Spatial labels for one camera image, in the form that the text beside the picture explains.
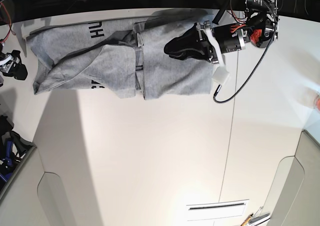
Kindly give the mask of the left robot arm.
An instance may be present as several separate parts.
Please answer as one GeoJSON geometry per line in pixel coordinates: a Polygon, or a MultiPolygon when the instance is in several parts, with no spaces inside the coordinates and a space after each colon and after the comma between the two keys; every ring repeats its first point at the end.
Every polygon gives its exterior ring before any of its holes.
{"type": "Polygon", "coordinates": [[[277,37],[277,0],[245,0],[242,18],[227,9],[231,5],[227,0],[212,21],[194,23],[182,36],[169,41],[164,52],[173,59],[193,58],[223,66],[223,54],[243,50],[247,43],[266,48],[277,37]]]}

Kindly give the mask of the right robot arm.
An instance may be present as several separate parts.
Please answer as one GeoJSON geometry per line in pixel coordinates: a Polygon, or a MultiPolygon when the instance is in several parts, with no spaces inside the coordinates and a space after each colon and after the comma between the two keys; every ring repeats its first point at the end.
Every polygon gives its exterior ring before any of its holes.
{"type": "Polygon", "coordinates": [[[8,25],[7,34],[0,39],[0,73],[4,77],[11,77],[18,81],[24,81],[28,76],[26,66],[22,63],[21,52],[12,50],[11,53],[4,53],[3,48],[9,36],[15,35],[13,32],[13,21],[5,6],[6,0],[0,0],[0,9],[3,10],[6,18],[0,17],[0,21],[8,25]]]}

